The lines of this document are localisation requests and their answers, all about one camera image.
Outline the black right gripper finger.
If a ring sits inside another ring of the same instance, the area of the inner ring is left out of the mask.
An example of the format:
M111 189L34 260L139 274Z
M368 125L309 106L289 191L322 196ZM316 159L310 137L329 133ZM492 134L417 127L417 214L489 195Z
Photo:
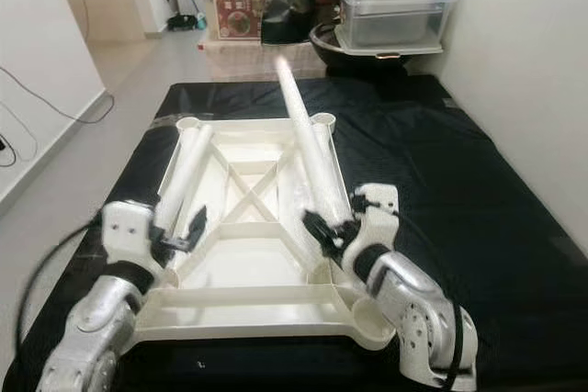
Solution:
M322 253L340 253L340 236L335 228L319 213L305 211L301 217L303 227L318 242Z

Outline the white plastic children table top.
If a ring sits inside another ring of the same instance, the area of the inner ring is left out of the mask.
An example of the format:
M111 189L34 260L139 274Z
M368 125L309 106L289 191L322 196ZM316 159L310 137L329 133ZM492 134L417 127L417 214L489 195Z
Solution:
M175 130L200 123L213 135L176 231L188 231L201 207L209 224L147 293L134 344L294 336L345 336L367 350L390 344L393 325L303 227L303 212L316 206L290 120L185 117Z

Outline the clear adhesive tape strip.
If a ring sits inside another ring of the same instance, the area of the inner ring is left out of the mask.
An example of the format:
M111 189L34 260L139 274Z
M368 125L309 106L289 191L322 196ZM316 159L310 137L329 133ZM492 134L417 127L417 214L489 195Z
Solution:
M160 129L167 129L167 128L175 128L175 124L179 122L180 119L184 119L182 115L168 115L163 117L155 117L152 120L151 124L148 125L148 130L160 130Z

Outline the beige patterned storage box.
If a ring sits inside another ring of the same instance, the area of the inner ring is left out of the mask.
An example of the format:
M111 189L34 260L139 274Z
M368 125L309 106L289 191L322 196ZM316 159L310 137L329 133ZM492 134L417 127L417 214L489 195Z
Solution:
M326 77L326 64L309 42L264 45L260 40L201 37L198 50L207 58L213 82L276 81L274 58L283 56L298 80Z

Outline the black wok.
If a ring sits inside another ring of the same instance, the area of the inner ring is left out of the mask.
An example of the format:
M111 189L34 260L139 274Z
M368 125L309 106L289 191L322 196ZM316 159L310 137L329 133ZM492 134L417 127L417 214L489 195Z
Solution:
M331 77L356 78L357 80L382 80L407 76L407 64L415 58L432 56L432 53L386 52L377 55L352 55L342 50L335 34L336 24L319 24L312 29L310 44L316 56L326 64L326 74Z

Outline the clear plastic container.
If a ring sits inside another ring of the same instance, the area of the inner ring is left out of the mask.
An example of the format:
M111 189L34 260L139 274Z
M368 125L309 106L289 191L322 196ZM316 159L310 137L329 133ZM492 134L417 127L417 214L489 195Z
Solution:
M340 0L335 36L348 55L434 55L457 1Z

